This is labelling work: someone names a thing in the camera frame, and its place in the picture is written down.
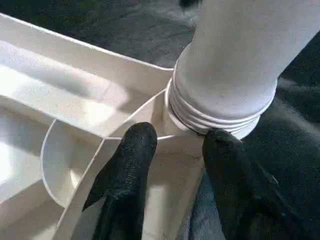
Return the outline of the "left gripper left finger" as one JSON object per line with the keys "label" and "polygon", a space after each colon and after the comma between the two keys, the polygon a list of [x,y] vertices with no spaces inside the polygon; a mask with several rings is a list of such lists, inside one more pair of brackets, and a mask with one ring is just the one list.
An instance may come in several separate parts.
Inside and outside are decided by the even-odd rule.
{"label": "left gripper left finger", "polygon": [[97,174],[83,209],[104,199],[92,239],[140,240],[143,233],[147,179],[157,148],[149,122],[133,124],[110,160]]}

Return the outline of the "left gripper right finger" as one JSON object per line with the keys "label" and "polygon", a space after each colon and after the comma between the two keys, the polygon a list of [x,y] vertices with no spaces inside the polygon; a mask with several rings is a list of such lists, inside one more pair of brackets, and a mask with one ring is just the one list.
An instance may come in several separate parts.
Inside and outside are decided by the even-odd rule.
{"label": "left gripper right finger", "polygon": [[240,140],[212,129],[202,155],[227,240],[303,239],[301,220]]}

